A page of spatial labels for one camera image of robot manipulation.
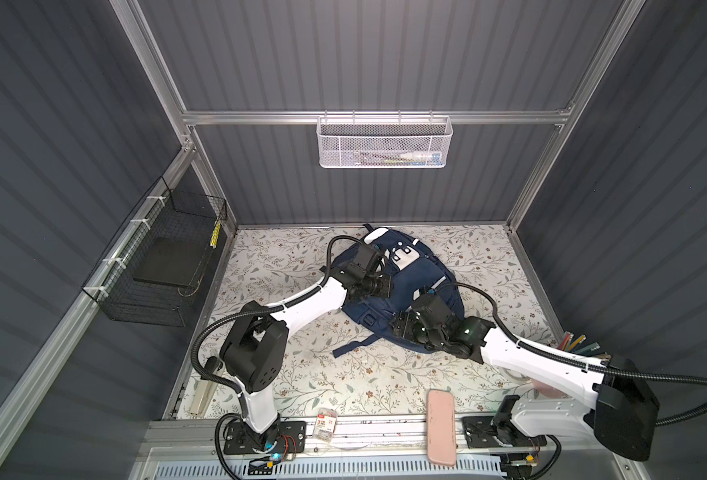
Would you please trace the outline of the navy blue student backpack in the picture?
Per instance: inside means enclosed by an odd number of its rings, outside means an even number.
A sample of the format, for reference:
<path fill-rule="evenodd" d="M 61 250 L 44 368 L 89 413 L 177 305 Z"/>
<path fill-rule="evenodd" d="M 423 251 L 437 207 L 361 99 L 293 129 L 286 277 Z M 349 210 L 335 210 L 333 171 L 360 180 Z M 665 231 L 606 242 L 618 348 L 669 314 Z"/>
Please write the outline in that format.
<path fill-rule="evenodd" d="M 437 288 L 441 288 L 439 298 L 447 304 L 453 315 L 459 320 L 465 318 L 465 306 L 459 288 L 451 286 L 457 280 L 455 274 L 421 240 L 386 227 L 374 228 L 367 224 L 365 228 L 367 235 L 363 241 L 385 254 L 381 272 L 393 280 L 393 289 L 387 298 L 371 296 L 363 300 L 347 301 L 343 305 L 343 313 L 351 321 L 369 330 L 371 336 L 344 344 L 333 350 L 332 355 L 339 358 L 379 340 L 387 340 L 420 354 L 433 353 L 433 348 L 397 336 L 391 328 L 391 321 L 407 311 L 417 295 Z"/>

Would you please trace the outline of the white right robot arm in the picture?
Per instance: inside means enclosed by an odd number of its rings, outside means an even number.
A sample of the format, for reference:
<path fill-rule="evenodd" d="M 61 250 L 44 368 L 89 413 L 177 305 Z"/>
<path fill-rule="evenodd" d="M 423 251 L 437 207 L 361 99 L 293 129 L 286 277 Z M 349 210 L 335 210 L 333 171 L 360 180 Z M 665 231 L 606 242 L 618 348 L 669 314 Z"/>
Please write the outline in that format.
<path fill-rule="evenodd" d="M 510 332 L 497 316 L 461 319 L 435 293 L 417 297 L 389 328 L 428 350 L 505 368 L 555 389 L 555 398 L 507 396 L 487 428 L 500 444 L 549 435 L 593 438 L 629 460 L 651 456 L 659 402 L 641 378 L 617 373 L 633 368 L 629 360 L 601 372 L 599 360 L 538 346 Z"/>

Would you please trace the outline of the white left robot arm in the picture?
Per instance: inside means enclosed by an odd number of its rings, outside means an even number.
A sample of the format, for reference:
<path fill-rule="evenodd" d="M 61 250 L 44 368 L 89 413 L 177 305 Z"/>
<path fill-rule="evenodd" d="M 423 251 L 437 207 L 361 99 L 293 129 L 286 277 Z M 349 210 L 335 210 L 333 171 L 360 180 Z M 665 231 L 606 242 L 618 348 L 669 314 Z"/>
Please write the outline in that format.
<path fill-rule="evenodd" d="M 272 384 L 291 336 L 347 303 L 389 297 L 393 290 L 389 257 L 383 248 L 357 241 L 353 258 L 339 266 L 332 265 L 327 252 L 323 276 L 309 288 L 275 304 L 251 302 L 241 309 L 246 318 L 234 322 L 219 356 L 235 382 L 242 421 L 254 433 L 277 428 Z"/>

